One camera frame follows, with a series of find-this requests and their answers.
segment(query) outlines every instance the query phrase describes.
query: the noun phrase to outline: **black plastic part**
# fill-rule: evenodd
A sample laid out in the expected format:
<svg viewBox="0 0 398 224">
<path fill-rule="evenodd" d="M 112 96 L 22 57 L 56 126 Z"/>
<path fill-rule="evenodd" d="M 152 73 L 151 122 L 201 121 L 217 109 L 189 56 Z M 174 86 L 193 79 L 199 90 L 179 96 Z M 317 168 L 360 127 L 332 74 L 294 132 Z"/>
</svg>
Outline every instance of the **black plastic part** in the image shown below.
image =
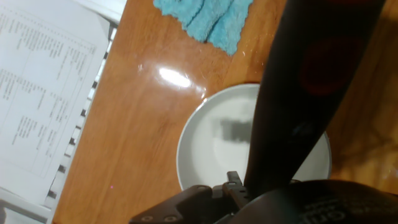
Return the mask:
<svg viewBox="0 0 398 224">
<path fill-rule="evenodd" d="M 255 199 L 230 224 L 396 224 L 398 198 L 374 188 L 338 180 L 289 185 Z"/>
<path fill-rule="evenodd" d="M 231 206 L 221 187 L 211 189 L 209 186 L 196 185 L 136 215 L 131 218 L 130 224 L 210 224 L 229 214 Z"/>
<path fill-rule="evenodd" d="M 383 5 L 287 1 L 254 114 L 244 180 L 253 197 L 288 185 L 326 130 Z"/>
</svg>

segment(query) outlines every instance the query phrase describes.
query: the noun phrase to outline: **bowl rim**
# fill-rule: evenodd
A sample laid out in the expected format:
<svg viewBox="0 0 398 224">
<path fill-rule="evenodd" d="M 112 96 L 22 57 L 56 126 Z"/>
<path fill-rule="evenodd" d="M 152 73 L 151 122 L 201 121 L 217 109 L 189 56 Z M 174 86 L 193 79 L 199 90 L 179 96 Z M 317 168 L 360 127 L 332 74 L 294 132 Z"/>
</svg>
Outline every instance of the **bowl rim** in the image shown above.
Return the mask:
<svg viewBox="0 0 398 224">
<path fill-rule="evenodd" d="M 191 120 L 193 119 L 193 117 L 199 112 L 199 110 L 200 110 L 206 103 L 208 103 L 210 100 L 216 98 L 216 97 L 219 96 L 219 95 L 222 95 L 222 94 L 224 94 L 224 93 L 226 93 L 226 92 L 229 92 L 229 91 L 233 91 L 233 90 L 235 90 L 235 89 L 241 89 L 241 88 L 254 88 L 254 87 L 259 88 L 259 87 L 260 87 L 260 83 L 243 83 L 243 84 L 238 84 L 238 85 L 235 85 L 235 86 L 227 87 L 227 88 L 225 88 L 225 89 L 223 89 L 223 90 L 221 90 L 221 91 L 215 93 L 214 95 L 211 95 L 209 98 L 203 99 L 202 103 L 193 111 L 193 113 L 191 114 L 191 116 L 187 119 L 187 122 L 185 123 L 184 128 L 182 129 L 182 132 L 181 132 L 181 134 L 180 134 L 180 138 L 179 138 L 179 140 L 178 140 L 177 155 L 175 156 L 175 163 L 176 163 L 176 168 L 177 168 L 178 183 L 180 184 L 181 190 L 184 190 L 184 189 L 183 189 L 183 186 L 182 186 L 182 183 L 181 183 L 180 166 L 179 166 L 179 164 L 178 164 L 178 159 L 179 159 L 179 157 L 180 157 L 180 150 L 181 150 L 182 138 L 183 138 L 183 136 L 184 136 L 184 133 L 185 133 L 186 129 L 188 128 L 188 125 L 190 124 Z M 330 147 L 329 137 L 328 137 L 326 131 L 322 134 L 322 136 L 325 136 L 326 144 L 327 144 L 327 146 L 328 146 L 328 152 L 329 152 L 329 169 L 328 169 L 328 177 L 327 177 L 327 179 L 329 179 L 330 176 L 331 176 L 331 162 L 332 162 L 332 160 L 331 160 L 331 147 Z"/>
</svg>

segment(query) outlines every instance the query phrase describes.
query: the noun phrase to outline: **white bowl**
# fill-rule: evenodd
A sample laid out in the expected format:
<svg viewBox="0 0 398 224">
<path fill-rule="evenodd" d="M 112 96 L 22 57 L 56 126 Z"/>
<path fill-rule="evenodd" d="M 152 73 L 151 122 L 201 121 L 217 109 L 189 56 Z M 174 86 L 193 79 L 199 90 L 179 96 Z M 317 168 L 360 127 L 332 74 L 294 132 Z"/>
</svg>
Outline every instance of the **white bowl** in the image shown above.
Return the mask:
<svg viewBox="0 0 398 224">
<path fill-rule="evenodd" d="M 228 171 L 237 171 L 244 180 L 249 156 L 248 133 L 258 91 L 259 84 L 227 88 L 204 100 L 189 117 L 177 149 L 177 174 L 182 190 L 198 184 L 210 187 L 223 184 L 228 181 Z M 330 171 L 331 153 L 325 133 L 293 179 L 328 179 Z"/>
</svg>

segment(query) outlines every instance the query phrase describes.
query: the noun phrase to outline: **table surface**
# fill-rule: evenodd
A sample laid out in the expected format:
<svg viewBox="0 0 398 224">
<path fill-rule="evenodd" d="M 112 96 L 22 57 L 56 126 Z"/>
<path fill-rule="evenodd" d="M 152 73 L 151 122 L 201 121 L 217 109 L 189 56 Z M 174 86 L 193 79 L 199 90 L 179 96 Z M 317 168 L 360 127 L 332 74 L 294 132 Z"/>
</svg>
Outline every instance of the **table surface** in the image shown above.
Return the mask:
<svg viewBox="0 0 398 224">
<path fill-rule="evenodd" d="M 152 1 L 128 1 L 54 223 L 128 223 L 180 192 L 175 156 L 204 98 L 262 76 L 285 1 L 254 0 L 233 57 L 199 43 Z M 332 179 L 398 194 L 398 1 L 388 0 L 327 131 Z M 159 69 L 190 87 L 163 80 Z"/>
</svg>

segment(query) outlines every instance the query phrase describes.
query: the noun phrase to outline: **blue microfiber cloth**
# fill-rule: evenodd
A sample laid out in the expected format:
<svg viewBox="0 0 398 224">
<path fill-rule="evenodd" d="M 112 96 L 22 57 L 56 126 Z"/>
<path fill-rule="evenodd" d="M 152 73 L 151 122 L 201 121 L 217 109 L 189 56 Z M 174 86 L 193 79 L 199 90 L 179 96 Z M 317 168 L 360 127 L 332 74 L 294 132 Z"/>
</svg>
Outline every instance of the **blue microfiber cloth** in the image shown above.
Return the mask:
<svg viewBox="0 0 398 224">
<path fill-rule="evenodd" d="M 190 37 L 233 55 L 253 0 L 155 0 L 162 14 L 176 17 Z"/>
<path fill-rule="evenodd" d="M 226 13 L 231 2 L 232 0 L 205 0 L 197 16 L 188 25 L 188 35 L 204 42 L 213 30 L 214 24 Z"/>
<path fill-rule="evenodd" d="M 204 0 L 155 0 L 154 6 L 162 11 L 163 16 L 171 15 L 182 23 L 182 28 L 187 29 L 192 19 L 203 7 Z"/>
<path fill-rule="evenodd" d="M 228 55 L 235 54 L 252 2 L 253 0 L 234 0 L 225 15 L 215 24 L 207 41 L 223 49 Z"/>
</svg>

